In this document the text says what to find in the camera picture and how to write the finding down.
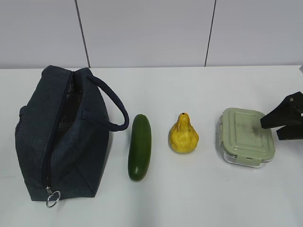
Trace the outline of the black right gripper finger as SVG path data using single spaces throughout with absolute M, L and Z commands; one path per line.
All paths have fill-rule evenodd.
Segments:
M 276 131 L 279 140 L 302 140 L 303 139 L 303 126 L 302 125 L 289 125 L 284 126 Z
M 301 125 L 303 123 L 303 94 L 296 92 L 286 96 L 270 113 L 260 119 L 263 129 L 280 126 Z

